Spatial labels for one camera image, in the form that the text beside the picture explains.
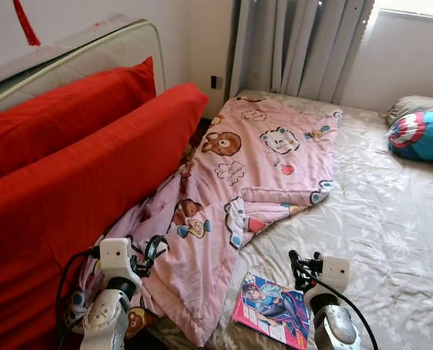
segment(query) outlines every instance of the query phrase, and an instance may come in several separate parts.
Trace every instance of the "red tassel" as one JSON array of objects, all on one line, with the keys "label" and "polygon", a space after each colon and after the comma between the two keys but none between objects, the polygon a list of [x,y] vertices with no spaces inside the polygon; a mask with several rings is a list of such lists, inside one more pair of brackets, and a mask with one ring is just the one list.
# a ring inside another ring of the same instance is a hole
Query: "red tassel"
[{"label": "red tassel", "polygon": [[27,43],[31,46],[40,46],[41,43],[39,41],[39,38],[36,37],[36,34],[28,21],[26,13],[24,12],[22,5],[20,4],[20,0],[12,0],[12,2],[14,3],[17,18],[19,18],[20,25],[22,26],[24,34],[26,35]]}]

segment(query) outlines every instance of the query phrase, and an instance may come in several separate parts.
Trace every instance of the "book cover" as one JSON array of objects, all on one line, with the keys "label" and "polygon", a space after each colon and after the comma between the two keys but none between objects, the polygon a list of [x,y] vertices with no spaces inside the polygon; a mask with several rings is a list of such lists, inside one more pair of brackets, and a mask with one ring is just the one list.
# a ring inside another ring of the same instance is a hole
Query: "book cover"
[{"label": "book cover", "polygon": [[295,349],[307,349],[309,315],[304,294],[250,272],[236,300],[233,321]]}]

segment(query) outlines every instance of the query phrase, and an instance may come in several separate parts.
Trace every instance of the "window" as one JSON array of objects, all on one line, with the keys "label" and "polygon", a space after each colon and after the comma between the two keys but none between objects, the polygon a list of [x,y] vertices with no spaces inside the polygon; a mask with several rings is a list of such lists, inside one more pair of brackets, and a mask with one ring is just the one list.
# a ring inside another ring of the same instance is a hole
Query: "window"
[{"label": "window", "polygon": [[433,0],[377,0],[381,9],[433,17]]}]

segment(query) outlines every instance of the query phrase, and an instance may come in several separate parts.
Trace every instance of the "cartoon print blanket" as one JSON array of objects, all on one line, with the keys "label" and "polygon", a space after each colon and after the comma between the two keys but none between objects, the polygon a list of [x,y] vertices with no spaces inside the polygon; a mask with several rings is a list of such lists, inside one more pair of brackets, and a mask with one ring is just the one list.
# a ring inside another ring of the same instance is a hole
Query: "cartoon print blanket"
[{"label": "cartoon print blanket", "polygon": [[[127,336],[166,315],[196,346],[205,344],[239,249],[271,223],[327,196],[340,116],[332,111],[319,119],[273,100],[239,97],[225,104],[193,159],[107,234],[129,237],[139,259],[152,239],[162,242],[132,299]],[[67,321],[93,302],[100,282],[98,261],[90,258]]]}]

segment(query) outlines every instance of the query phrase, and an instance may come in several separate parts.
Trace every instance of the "gray curtain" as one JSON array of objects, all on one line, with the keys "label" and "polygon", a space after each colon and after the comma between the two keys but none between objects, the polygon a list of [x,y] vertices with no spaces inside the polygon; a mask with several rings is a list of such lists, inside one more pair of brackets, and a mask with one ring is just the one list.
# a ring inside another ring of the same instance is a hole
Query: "gray curtain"
[{"label": "gray curtain", "polygon": [[230,97],[252,89],[338,102],[373,0],[241,0]]}]

